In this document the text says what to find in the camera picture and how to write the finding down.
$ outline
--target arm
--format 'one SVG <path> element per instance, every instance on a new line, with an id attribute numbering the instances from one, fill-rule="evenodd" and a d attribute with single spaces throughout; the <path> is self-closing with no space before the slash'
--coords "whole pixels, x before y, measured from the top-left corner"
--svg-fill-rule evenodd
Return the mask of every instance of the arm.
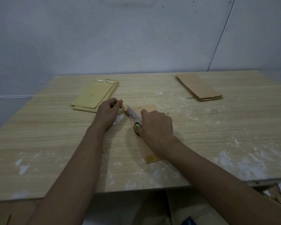
<path id="1" fill-rule="evenodd" d="M 158 155 L 173 164 L 229 224 L 281 224 L 281 208 L 186 147 L 173 135 L 172 119 L 142 110 L 137 132 Z"/>
<path id="2" fill-rule="evenodd" d="M 82 224 L 99 179 L 104 133 L 120 106 L 115 98 L 99 106 L 72 158 L 27 224 Z"/>

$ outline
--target green and black scissor handle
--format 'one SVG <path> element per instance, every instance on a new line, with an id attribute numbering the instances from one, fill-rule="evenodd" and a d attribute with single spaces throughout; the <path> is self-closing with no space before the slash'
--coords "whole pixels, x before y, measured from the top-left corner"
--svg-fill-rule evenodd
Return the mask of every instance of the green and black scissor handle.
<path id="1" fill-rule="evenodd" d="M 141 127 L 141 124 L 140 124 L 139 122 L 136 122 L 136 123 L 134 124 L 134 132 L 136 133 L 136 135 L 139 136 L 138 132 L 136 131 L 136 128 L 137 128 L 138 126 Z"/>

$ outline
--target wall seam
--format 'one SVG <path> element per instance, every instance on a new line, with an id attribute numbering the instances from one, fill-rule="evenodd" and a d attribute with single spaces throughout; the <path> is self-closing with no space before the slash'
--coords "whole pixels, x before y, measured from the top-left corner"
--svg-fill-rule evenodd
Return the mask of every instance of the wall seam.
<path id="1" fill-rule="evenodd" d="M 233 0 L 233 3 L 232 3 L 232 5 L 231 5 L 231 8 L 230 8 L 230 11 L 229 11 L 229 14 L 228 14 L 228 17 L 227 17 L 227 20 L 226 20 L 225 26 L 224 26 L 224 28 L 223 28 L 223 30 L 222 30 L 221 36 L 220 36 L 220 38 L 219 38 L 219 40 L 218 40 L 218 42 L 217 42 L 217 45 L 216 45 L 216 47 L 215 47 L 215 50 L 214 50 L 213 56 L 212 56 L 212 58 L 211 58 L 211 61 L 210 61 L 210 63 L 209 63 L 208 69 L 207 69 L 207 72 L 209 71 L 209 68 L 210 68 L 210 66 L 211 66 L 211 63 L 212 63 L 212 60 L 213 60 L 214 54 L 215 54 L 216 49 L 217 49 L 217 47 L 218 47 L 218 45 L 219 45 L 219 43 L 220 43 L 220 41 L 221 41 L 222 35 L 223 35 L 224 31 L 225 31 L 225 28 L 226 28 L 226 25 L 227 25 L 228 19 L 229 19 L 229 17 L 230 17 L 230 14 L 231 14 L 232 8 L 233 8 L 233 6 L 234 6 L 234 3 L 235 3 L 235 0 Z"/>

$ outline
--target wood grain surface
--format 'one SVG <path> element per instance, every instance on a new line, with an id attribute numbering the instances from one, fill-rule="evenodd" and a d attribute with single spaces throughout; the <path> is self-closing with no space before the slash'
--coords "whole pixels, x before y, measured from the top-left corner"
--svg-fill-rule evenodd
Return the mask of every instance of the wood grain surface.
<path id="1" fill-rule="evenodd" d="M 118 80 L 129 106 L 156 104 L 184 144 L 241 180 L 281 179 L 281 84 L 258 71 L 197 74 L 223 99 L 196 101 L 175 73 L 55 77 L 0 128 L 0 200 L 47 193 L 95 116 L 70 103 L 97 78 Z M 97 192 L 189 185 L 167 161 L 145 164 L 131 128 L 124 117 L 105 134 Z"/>

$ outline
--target person's left hand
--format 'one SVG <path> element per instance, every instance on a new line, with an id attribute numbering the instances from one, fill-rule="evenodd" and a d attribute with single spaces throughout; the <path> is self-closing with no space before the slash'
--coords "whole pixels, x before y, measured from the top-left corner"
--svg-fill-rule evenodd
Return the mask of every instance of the person's left hand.
<path id="1" fill-rule="evenodd" d="M 98 108 L 95 120 L 91 126 L 96 127 L 98 130 L 108 130 L 118 115 L 122 103 L 116 98 L 108 99 L 101 103 Z"/>

